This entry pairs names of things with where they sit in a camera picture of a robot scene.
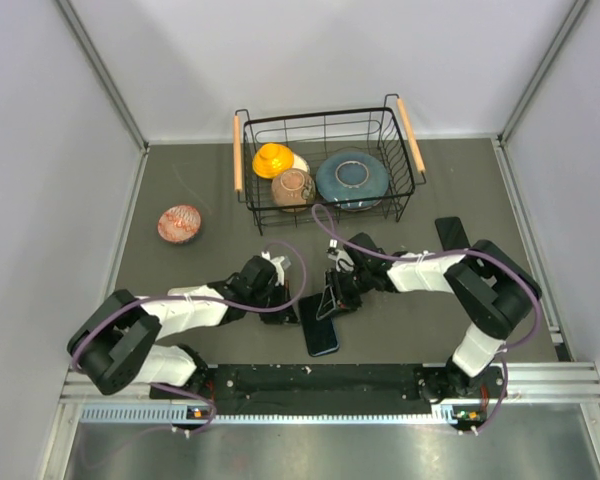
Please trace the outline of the blue smartphone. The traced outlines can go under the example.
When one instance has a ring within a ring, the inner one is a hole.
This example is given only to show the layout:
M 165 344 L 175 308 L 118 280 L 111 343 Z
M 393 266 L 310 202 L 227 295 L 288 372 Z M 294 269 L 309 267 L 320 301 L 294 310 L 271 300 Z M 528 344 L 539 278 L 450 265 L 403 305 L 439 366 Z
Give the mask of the blue smartphone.
M 311 357 L 328 355 L 339 349 L 339 340 L 332 319 L 317 319 L 321 300 L 321 294 L 314 294 L 303 297 L 298 302 L 299 319 L 307 352 Z

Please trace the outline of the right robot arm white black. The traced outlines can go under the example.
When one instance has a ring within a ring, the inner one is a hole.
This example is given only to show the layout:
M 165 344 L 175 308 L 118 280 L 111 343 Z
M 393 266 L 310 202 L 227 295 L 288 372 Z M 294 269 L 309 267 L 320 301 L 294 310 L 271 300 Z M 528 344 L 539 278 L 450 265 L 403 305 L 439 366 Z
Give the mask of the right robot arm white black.
M 319 321 L 358 310 L 370 291 L 446 293 L 459 301 L 471 324 L 444 368 L 419 379 L 420 395 L 430 403 L 481 389 L 518 324 L 541 309 L 539 284 L 488 240 L 438 254 L 388 255 L 359 233 L 344 244 L 332 241 L 328 254 L 335 266 L 325 274 Z

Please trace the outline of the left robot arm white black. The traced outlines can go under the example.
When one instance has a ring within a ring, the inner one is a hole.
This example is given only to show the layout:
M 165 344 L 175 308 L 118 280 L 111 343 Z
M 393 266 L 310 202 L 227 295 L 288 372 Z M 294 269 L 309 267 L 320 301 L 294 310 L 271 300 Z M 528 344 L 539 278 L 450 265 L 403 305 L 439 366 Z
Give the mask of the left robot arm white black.
M 227 279 L 174 289 L 161 297 L 110 294 L 70 338 L 76 370 L 103 395 L 132 384 L 156 384 L 176 395 L 196 396 L 210 380 L 209 366 L 187 345 L 159 340 L 198 328 L 225 326 L 256 313 L 266 324 L 294 319 L 286 271 L 291 261 L 264 251 Z

